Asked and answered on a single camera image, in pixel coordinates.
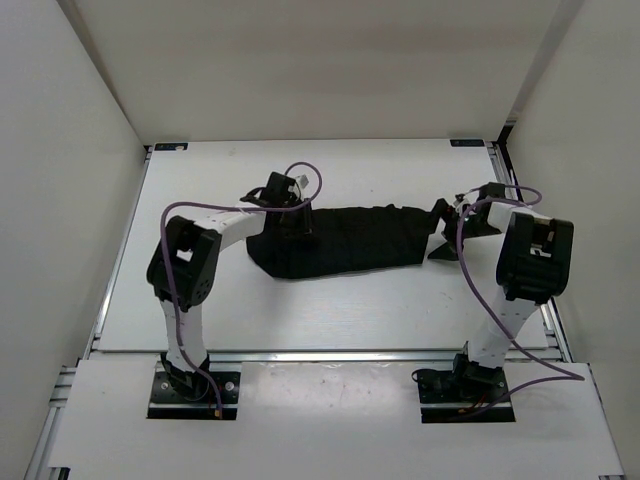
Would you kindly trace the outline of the black pleated skirt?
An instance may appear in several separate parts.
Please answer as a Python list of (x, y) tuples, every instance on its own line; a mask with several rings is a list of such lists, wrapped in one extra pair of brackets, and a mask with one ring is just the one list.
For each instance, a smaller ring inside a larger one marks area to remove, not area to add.
[(307, 280), (420, 265), (436, 229), (435, 216), (414, 207), (318, 209), (310, 232), (267, 227), (246, 240), (246, 250), (273, 278)]

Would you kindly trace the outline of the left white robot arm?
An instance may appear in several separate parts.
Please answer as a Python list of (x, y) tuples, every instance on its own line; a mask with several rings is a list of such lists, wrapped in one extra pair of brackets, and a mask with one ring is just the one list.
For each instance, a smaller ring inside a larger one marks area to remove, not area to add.
[(175, 202), (160, 219), (160, 240), (146, 272), (164, 313), (167, 350), (161, 364), (172, 388), (185, 400), (215, 399), (220, 387), (210, 372), (204, 345), (202, 304), (211, 293), (220, 254), (269, 230), (306, 234), (311, 201), (306, 175), (273, 172), (264, 186), (234, 206)]

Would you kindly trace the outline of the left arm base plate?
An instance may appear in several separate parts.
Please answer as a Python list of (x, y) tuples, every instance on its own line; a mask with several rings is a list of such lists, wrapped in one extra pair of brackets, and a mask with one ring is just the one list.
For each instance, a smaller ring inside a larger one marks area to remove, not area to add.
[(212, 370), (222, 402), (222, 416), (217, 412), (217, 397), (210, 383), (204, 380), (195, 391), (189, 392), (177, 380), (157, 366), (153, 376), (147, 407), (147, 418), (152, 420), (206, 420), (235, 421), (238, 414), (241, 371)]

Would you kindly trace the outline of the right aluminium side rail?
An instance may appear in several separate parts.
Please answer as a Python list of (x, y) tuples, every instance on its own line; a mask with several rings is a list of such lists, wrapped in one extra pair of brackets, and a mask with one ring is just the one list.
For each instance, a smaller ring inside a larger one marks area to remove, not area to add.
[[(508, 150), (508, 139), (516, 124), (515, 119), (507, 119), (503, 125), (497, 139), (491, 142), (489, 150), (496, 157), (498, 173), (497, 177), (501, 180), (512, 180), (516, 184), (519, 183), (511, 156)], [(562, 325), (560, 313), (557, 308), (555, 298), (552, 298), (544, 306), (541, 307), (542, 317), (546, 329), (555, 339), (555, 348), (560, 352), (563, 362), (572, 363), (574, 361), (566, 335)]]

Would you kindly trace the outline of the left blue corner label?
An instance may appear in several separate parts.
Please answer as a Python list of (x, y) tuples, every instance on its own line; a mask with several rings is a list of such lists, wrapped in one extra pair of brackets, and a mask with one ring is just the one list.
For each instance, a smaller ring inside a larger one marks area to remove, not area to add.
[(186, 151), (188, 149), (188, 142), (162, 142), (154, 145), (155, 151)]

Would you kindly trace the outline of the right blue corner label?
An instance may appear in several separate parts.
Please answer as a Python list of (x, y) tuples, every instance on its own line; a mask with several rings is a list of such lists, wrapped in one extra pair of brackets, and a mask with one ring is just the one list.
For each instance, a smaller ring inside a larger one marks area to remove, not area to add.
[(485, 142), (481, 139), (451, 139), (450, 145), (454, 148), (482, 148)]

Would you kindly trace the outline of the blue corner label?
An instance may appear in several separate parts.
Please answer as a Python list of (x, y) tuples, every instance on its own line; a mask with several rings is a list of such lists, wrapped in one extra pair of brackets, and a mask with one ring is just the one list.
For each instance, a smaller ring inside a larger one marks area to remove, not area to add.
[(454, 148), (482, 148), (485, 142), (481, 139), (451, 139), (450, 145)]
[(154, 145), (155, 151), (186, 151), (188, 149), (188, 142), (162, 142)]

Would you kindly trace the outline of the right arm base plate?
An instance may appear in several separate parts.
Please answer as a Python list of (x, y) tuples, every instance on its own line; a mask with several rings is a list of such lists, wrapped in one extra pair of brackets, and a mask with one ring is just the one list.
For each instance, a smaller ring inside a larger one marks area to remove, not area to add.
[(482, 367), (458, 353), (450, 370), (421, 368), (411, 378), (417, 384), (423, 424), (516, 420), (501, 367)]

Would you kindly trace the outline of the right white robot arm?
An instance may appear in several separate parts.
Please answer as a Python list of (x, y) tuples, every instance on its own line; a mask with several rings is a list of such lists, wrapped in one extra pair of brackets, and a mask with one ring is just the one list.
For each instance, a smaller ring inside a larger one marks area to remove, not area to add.
[[(471, 292), (487, 313), (482, 326), (456, 355), (449, 387), (460, 399), (491, 392), (502, 382), (506, 353), (510, 347), (521, 351), (517, 336), (536, 309), (561, 295), (569, 280), (574, 225), (537, 213), (542, 199), (528, 202), (509, 199), (506, 192), (515, 185), (487, 183), (474, 188), (477, 199), (465, 193), (450, 204), (439, 199), (433, 215), (444, 222), (445, 243), (432, 251), (430, 260), (456, 261)], [(500, 235), (493, 302), (488, 302), (474, 284), (464, 257), (464, 242), (472, 238)]]

